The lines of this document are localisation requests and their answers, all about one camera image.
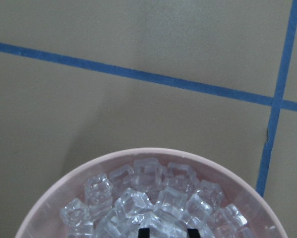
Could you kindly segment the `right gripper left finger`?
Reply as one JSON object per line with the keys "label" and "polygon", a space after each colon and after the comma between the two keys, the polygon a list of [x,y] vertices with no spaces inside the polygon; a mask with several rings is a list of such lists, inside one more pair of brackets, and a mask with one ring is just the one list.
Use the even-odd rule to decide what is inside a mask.
{"label": "right gripper left finger", "polygon": [[138,238],[149,238],[150,237],[150,229],[149,228],[140,228],[138,230]]}

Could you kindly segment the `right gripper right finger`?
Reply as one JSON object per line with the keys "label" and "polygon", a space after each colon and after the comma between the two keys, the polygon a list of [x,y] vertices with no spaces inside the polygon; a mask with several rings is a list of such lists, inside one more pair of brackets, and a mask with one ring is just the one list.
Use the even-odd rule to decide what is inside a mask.
{"label": "right gripper right finger", "polygon": [[200,238],[200,233],[198,229],[187,229],[187,238]]}

